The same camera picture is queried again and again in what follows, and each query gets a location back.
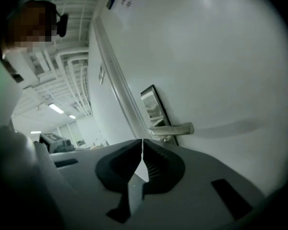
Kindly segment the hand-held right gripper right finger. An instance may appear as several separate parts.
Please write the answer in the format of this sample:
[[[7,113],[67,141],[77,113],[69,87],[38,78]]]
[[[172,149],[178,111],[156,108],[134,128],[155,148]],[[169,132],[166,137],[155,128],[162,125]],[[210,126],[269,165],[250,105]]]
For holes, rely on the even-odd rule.
[[[253,183],[201,152],[146,139],[144,161],[150,177],[143,187],[144,230],[216,230],[264,200]]]

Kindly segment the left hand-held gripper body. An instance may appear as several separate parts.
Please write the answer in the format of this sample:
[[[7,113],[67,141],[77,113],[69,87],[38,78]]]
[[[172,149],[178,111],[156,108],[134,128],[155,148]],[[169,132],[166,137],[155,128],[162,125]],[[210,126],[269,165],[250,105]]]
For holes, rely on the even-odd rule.
[[[46,145],[49,153],[64,153],[75,150],[69,139],[57,136],[53,133],[41,133],[39,142]]]

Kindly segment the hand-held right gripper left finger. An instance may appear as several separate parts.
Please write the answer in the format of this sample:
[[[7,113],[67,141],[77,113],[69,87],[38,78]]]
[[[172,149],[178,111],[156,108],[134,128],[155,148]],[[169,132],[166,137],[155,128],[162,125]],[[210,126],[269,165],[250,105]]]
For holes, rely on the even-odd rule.
[[[132,204],[142,199],[142,180],[129,185],[141,161],[142,141],[49,156],[51,190],[67,230],[141,230]]]

